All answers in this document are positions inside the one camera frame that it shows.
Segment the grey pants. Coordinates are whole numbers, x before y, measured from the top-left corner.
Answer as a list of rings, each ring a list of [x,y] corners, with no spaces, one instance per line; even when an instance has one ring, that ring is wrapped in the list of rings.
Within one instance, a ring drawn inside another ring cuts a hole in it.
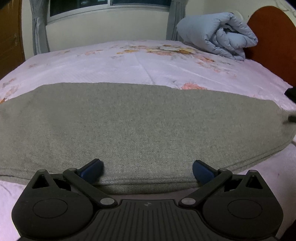
[[[295,137],[292,111],[211,90],[118,83],[43,85],[1,104],[1,180],[27,184],[98,158],[110,194],[196,187],[192,164],[248,169]]]

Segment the pink floral bed sheet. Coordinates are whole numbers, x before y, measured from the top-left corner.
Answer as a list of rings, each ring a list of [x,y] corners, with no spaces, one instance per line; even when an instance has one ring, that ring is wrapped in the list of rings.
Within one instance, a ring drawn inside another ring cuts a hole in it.
[[[252,60],[173,41],[118,41],[36,55],[1,79],[1,104],[43,85],[118,83],[211,90],[275,102],[295,113],[288,83]],[[26,184],[1,180],[1,240],[17,240],[11,211]]]

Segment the red wooden headboard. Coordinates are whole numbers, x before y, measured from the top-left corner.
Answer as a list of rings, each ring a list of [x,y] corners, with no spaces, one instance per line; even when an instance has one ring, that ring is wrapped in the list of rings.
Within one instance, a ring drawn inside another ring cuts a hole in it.
[[[295,86],[295,25],[291,19],[279,8],[264,6],[247,24],[258,43],[245,49],[246,57]]]

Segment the brown wooden door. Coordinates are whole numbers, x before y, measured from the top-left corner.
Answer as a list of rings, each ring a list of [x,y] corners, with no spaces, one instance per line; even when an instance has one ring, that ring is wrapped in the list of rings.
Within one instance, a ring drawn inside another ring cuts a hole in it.
[[[1,78],[25,61],[22,39],[22,1],[1,1],[0,10]]]

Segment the light blue rolled duvet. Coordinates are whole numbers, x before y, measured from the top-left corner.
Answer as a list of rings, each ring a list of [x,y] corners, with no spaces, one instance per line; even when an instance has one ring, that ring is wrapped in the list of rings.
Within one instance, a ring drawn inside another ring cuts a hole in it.
[[[176,30],[186,44],[233,60],[245,60],[245,48],[258,43],[251,28],[233,13],[187,16]]]

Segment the right grey curtain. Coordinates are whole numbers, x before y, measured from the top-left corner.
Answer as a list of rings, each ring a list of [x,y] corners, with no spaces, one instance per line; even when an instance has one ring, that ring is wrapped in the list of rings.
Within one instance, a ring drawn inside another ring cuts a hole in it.
[[[168,24],[166,28],[166,40],[182,42],[183,39],[177,32],[177,24],[186,15],[186,0],[173,0],[171,1]]]

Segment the grey curtain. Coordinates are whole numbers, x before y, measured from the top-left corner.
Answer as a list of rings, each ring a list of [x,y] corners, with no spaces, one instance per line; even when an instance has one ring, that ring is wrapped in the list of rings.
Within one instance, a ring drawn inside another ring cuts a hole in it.
[[[166,40],[182,42],[183,39],[177,32],[177,24],[186,15],[186,0],[173,0],[171,1],[168,24],[166,28]]]
[[[46,24],[49,1],[30,0],[32,14],[32,46],[34,55],[48,53]]]

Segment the left grey curtain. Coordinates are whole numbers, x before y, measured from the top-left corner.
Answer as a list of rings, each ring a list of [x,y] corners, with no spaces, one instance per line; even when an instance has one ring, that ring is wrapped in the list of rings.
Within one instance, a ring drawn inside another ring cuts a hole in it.
[[[32,14],[32,46],[34,55],[48,53],[46,24],[49,1],[30,0]]]

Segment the aluminium frame window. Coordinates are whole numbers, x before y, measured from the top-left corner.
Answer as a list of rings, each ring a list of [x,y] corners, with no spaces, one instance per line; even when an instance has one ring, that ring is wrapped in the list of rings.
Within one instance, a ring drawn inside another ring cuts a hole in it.
[[[52,0],[47,20],[53,22],[77,14],[115,9],[168,11],[170,5],[169,0]]]

